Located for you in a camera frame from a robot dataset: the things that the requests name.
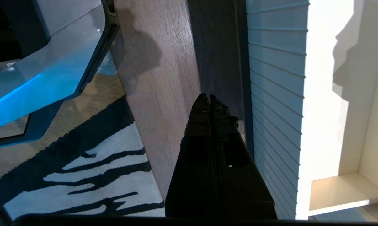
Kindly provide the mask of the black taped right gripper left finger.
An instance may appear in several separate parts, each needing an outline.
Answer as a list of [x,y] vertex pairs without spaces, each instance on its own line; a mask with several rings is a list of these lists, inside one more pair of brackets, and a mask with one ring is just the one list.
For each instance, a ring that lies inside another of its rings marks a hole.
[[167,217],[221,218],[221,141],[213,104],[215,96],[202,93],[192,105],[165,200]]

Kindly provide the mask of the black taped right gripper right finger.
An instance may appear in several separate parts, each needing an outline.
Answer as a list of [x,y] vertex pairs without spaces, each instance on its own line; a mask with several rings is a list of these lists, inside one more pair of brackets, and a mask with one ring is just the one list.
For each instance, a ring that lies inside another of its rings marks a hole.
[[238,130],[238,118],[210,96],[218,201],[232,219],[277,219],[274,200]]

